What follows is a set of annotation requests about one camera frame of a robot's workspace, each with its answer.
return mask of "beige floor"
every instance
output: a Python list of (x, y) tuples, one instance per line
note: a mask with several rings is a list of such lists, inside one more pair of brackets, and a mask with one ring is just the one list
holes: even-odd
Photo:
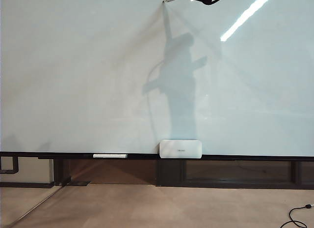
[(1, 227), (14, 222), (57, 189), (0, 188)]
[[(91, 184), (63, 188), (15, 227), (278, 228), (307, 203), (314, 191)], [(294, 216), (314, 226), (314, 208)]]

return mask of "black frame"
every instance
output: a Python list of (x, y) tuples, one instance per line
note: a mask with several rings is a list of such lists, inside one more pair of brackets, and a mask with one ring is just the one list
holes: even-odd
[[(0, 152), (1, 157), (34, 157), (39, 159), (94, 159), (110, 160), (108, 158), (93, 158), (94, 153), (49, 153), (49, 152)], [(126, 159), (121, 160), (182, 160), (161, 159), (159, 154), (128, 153)], [(314, 162), (313, 157), (303, 156), (243, 156), (243, 155), (202, 155), (203, 161), (299, 161)]]
[(186, 178), (186, 160), (159, 161), (157, 166), (157, 186), (166, 187), (203, 187), (228, 189), (294, 189), (314, 190), (314, 183), (302, 183), (302, 162), (290, 161), (291, 182), (245, 182), (245, 181), (211, 181)]
[[(117, 160), (118, 158), (93, 158), (93, 153), (36, 153), (36, 152), (0, 152), (6, 157), (38, 157), (54, 159), (54, 184), (66, 185), (71, 181), (70, 175), (64, 175), (63, 166), (66, 159)], [(186, 178), (186, 160), (161, 159), (159, 154), (127, 154), (120, 160), (157, 160), (157, 186), (205, 187), (205, 188), (249, 188), (249, 189), (314, 189), (313, 184), (302, 183), (302, 162), (314, 162), (314, 157), (282, 157), (282, 156), (241, 156), (241, 155), (203, 155), (196, 161), (286, 161), (291, 163), (291, 182), (239, 182), (208, 181)]]
[(0, 157), (0, 174), (16, 174), (19, 172), (19, 157), (12, 156), (12, 169), (2, 169)]

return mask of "white wall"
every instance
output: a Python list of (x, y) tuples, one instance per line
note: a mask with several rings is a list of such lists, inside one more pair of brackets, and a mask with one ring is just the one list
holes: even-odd
[[(2, 157), (2, 169), (12, 168), (12, 158)], [(19, 172), (0, 175), (1, 182), (51, 183), (53, 181), (53, 160), (19, 158)]]

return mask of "interactive whiteboard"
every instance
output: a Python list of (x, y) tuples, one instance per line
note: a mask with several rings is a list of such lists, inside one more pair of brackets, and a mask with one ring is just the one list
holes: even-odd
[(314, 0), (1, 0), (1, 151), (314, 156)]

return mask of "black cable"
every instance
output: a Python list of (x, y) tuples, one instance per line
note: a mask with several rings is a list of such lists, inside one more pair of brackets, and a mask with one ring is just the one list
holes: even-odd
[(312, 208), (312, 206), (313, 205), (311, 205), (311, 204), (307, 204), (304, 207), (295, 207), (295, 208), (291, 209), (290, 212), (289, 212), (290, 221), (288, 221), (286, 223), (283, 223), (280, 228), (284, 227), (286, 224), (289, 224), (289, 223), (294, 223), (299, 228), (308, 228), (308, 226), (305, 223), (303, 223), (301, 221), (294, 220), (291, 217), (291, 212), (293, 212), (294, 210), (304, 209), (304, 208), (310, 209), (310, 208)]

